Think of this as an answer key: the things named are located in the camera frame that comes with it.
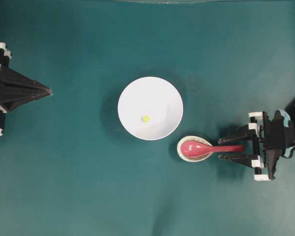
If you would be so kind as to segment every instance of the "yellow bead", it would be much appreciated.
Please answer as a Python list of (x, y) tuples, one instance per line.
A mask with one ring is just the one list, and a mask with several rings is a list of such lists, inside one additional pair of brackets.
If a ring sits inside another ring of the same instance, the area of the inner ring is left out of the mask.
[(150, 119), (151, 119), (151, 117), (149, 115), (146, 115), (146, 116), (142, 117), (142, 121), (144, 123), (148, 123), (150, 121)]

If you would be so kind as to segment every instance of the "black robotic claw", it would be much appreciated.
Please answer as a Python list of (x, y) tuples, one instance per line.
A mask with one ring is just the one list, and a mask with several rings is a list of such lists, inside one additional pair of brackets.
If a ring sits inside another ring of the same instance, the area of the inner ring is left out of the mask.
[(52, 95), (50, 88), (8, 68), (11, 53), (0, 43), (0, 136), (5, 114), (20, 105)]
[[(290, 115), (283, 110), (277, 110), (273, 120), (269, 120), (266, 112), (252, 112), (249, 113), (249, 117), (249, 124), (221, 138), (219, 144), (251, 141), (253, 154), (225, 154), (219, 157), (254, 168), (255, 180), (274, 180), (279, 158), (291, 158), (295, 152), (294, 123)], [(263, 144), (263, 157), (260, 154), (260, 144)], [(267, 167), (267, 174), (262, 174), (264, 167)]]

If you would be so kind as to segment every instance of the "spoon handle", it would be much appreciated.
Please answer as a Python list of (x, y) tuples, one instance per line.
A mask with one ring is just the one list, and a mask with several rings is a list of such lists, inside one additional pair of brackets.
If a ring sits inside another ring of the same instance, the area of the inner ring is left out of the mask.
[(235, 146), (212, 146), (213, 152), (242, 152), (245, 151), (245, 147), (243, 145), (235, 145)]

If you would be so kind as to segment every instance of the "teal table surface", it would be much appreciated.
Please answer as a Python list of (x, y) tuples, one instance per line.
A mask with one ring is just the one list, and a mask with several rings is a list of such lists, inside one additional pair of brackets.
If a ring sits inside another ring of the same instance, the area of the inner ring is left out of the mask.
[[(295, 0), (2, 0), (0, 41), (12, 69), (54, 91), (7, 115), (0, 236), (295, 236), (295, 157), (256, 182), (217, 155), (176, 153), (185, 135), (214, 143), (295, 98)], [(144, 76), (184, 102), (159, 141), (118, 119), (121, 91)]]

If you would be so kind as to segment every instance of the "red spoon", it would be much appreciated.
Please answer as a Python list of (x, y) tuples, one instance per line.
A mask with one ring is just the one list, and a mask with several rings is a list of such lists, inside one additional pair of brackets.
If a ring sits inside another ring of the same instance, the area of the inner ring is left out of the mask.
[(213, 153), (213, 152), (226, 152), (226, 151), (241, 152), (241, 151), (245, 151), (245, 147), (243, 145), (209, 146), (197, 141), (186, 141), (181, 145), (180, 150), (183, 155), (190, 158), (195, 158), (195, 157), (202, 156), (208, 153)]

